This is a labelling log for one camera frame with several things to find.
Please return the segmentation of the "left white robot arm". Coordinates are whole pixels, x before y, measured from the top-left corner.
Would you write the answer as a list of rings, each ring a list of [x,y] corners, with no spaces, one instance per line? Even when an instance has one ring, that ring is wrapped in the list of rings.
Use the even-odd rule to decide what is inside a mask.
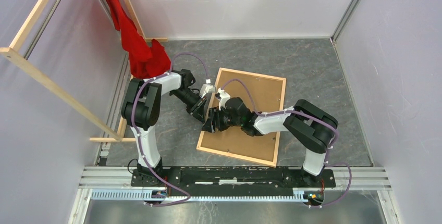
[[[186,106],[186,112],[204,122],[206,95],[215,92],[210,79],[200,89],[191,86],[195,77],[190,70],[167,71],[150,79],[132,79],[126,91],[121,116],[135,136],[138,148],[136,172],[144,175],[151,186],[163,182],[162,159],[157,149],[155,125],[160,117],[161,99],[164,94],[178,98]]]

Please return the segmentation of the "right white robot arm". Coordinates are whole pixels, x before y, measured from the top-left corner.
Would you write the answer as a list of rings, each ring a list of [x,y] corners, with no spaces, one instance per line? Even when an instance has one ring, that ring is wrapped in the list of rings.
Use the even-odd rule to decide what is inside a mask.
[[[202,131],[215,133],[238,127],[248,136],[289,132],[306,149],[301,180],[315,186],[322,180],[328,151],[339,136],[338,125],[333,116],[304,99],[280,111],[262,112],[250,110],[241,98],[234,97],[223,106],[209,108]]]

